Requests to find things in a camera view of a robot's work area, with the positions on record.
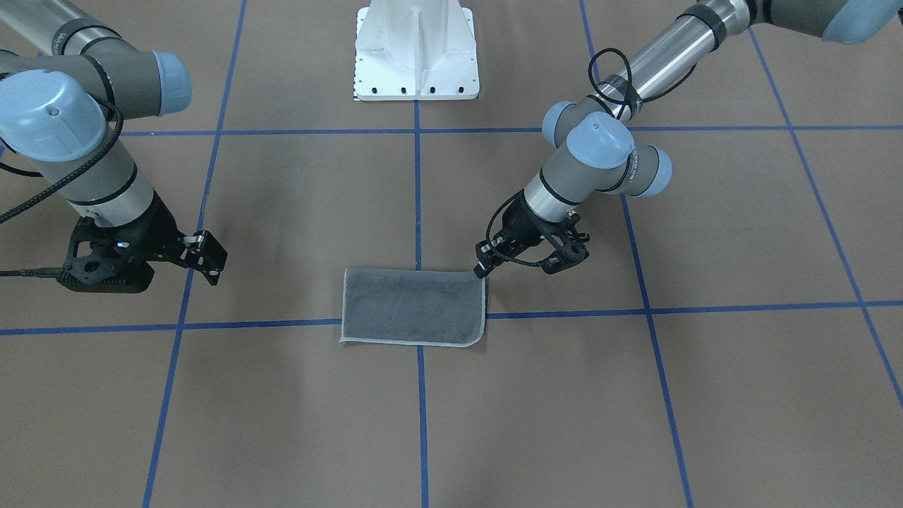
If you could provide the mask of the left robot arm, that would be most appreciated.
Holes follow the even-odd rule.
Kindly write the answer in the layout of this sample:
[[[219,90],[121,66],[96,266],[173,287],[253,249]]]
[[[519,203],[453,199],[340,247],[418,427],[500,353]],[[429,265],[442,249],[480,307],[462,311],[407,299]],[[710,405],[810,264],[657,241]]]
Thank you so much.
[[[591,57],[591,91],[561,101],[544,116],[542,135],[554,154],[521,190],[493,213],[476,245],[474,274],[487,277],[506,263],[555,274],[589,257],[578,231],[578,206],[594,193],[651,197],[663,192],[673,163],[663,149],[639,145],[629,123],[663,99],[729,37],[773,25],[826,42],[854,44],[880,32],[899,1],[697,1],[652,42],[626,57],[616,48]]]

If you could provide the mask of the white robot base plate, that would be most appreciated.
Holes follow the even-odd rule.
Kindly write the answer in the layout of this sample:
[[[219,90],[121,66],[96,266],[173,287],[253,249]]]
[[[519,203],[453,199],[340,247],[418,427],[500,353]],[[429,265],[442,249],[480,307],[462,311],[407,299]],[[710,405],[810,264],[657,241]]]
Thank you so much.
[[[480,95],[472,10],[458,1],[372,1],[356,16],[353,97],[452,101]]]

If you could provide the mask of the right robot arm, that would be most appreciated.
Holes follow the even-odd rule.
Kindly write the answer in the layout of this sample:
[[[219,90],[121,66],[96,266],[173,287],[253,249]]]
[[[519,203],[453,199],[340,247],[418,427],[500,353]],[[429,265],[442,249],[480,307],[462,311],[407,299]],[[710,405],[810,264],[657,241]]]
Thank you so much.
[[[187,109],[193,84],[168,52],[142,52],[68,1],[4,1],[2,21],[41,56],[2,51],[2,145],[49,187],[2,222],[54,194],[78,213],[60,267],[4,270],[55,279],[71,291],[137,294],[153,262],[203,274],[217,285],[228,253],[208,231],[184,234],[121,142],[127,119]]]

